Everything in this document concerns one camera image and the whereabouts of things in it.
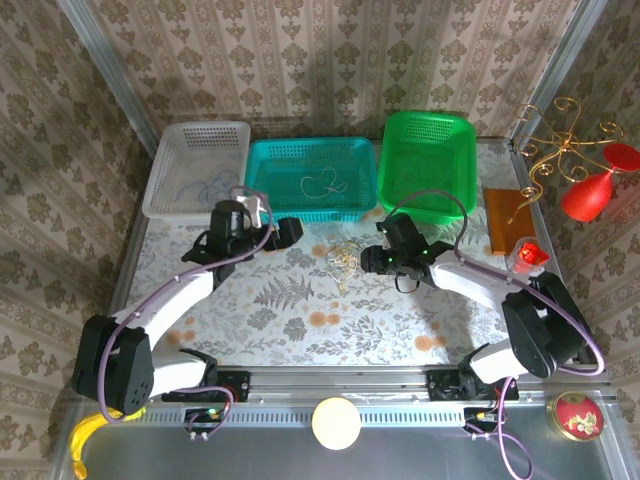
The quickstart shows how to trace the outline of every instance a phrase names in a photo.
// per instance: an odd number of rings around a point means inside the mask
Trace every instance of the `green plastic basket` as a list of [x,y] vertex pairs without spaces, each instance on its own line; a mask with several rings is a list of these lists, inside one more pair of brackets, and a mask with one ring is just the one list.
[[[464,118],[431,112],[398,112],[385,126],[378,199],[389,211],[418,190],[438,188],[476,207],[476,132]],[[400,208],[418,222],[445,225],[462,218],[451,200],[424,195]]]

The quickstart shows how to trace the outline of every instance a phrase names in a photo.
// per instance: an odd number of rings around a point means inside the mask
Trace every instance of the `teal plastic basket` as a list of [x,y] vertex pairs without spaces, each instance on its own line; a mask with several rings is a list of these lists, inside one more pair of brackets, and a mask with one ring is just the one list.
[[260,140],[245,185],[269,195],[276,220],[354,222],[376,206],[373,145],[361,137]]

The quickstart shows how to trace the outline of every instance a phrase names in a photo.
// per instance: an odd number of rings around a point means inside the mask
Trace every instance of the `gold tin rim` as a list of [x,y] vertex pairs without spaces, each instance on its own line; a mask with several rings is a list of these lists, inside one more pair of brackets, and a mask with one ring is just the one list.
[[560,420],[558,419],[558,415],[556,414],[557,412],[557,406],[558,406],[558,402],[560,401],[560,399],[562,397],[564,397],[565,395],[570,395],[570,394],[577,394],[577,395],[582,395],[585,398],[588,398],[589,400],[591,400],[593,403],[596,403],[595,400],[593,400],[593,398],[591,398],[589,395],[586,395],[583,392],[578,392],[577,390],[567,390],[566,392],[562,392],[559,395],[556,395],[548,404],[547,404],[547,412],[549,414],[549,416],[551,417],[551,420],[553,421],[553,425],[556,427],[556,429],[560,432],[561,435],[563,435],[564,437],[568,438],[569,440],[573,440],[574,442],[590,442],[592,440],[595,440],[596,438],[600,438],[600,435],[602,435],[602,431],[604,430],[604,427],[606,425],[606,421],[604,419],[604,417],[602,418],[602,429],[600,430],[600,433],[598,433],[598,435],[591,437],[591,438],[579,438],[576,437],[574,435],[572,435],[571,433],[569,433],[567,431],[566,428],[564,428],[564,425],[562,425],[562,423],[560,423]]

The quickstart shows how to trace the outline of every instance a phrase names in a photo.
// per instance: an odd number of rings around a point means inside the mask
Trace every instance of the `red decoration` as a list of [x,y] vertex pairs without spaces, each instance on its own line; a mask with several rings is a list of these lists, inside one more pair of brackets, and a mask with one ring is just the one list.
[[602,410],[583,393],[565,392],[554,398],[548,409],[555,427],[571,440],[593,440],[604,428]]
[[624,143],[611,143],[604,149],[604,158],[614,168],[624,172],[640,170],[640,152]]
[[539,266],[546,263],[549,260],[549,254],[542,250],[535,243],[525,243],[520,247],[518,252],[520,258],[527,262],[529,265]]
[[562,199],[562,209],[579,222],[590,222],[607,206],[613,194],[611,172],[590,175],[573,185]]

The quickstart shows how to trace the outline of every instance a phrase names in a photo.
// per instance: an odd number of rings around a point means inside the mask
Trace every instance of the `basket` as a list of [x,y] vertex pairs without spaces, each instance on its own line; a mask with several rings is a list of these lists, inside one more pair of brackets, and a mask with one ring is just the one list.
[[[378,195],[386,210],[418,190],[437,188],[458,198],[470,214],[476,207],[476,133],[460,117],[398,112],[387,120]],[[448,224],[462,218],[451,200],[424,195],[400,208],[413,220]]]
[[261,140],[245,185],[269,195],[276,220],[357,221],[376,206],[373,145],[360,137]]
[[244,122],[167,127],[151,168],[142,212],[169,223],[208,225],[216,202],[244,179],[251,128]]

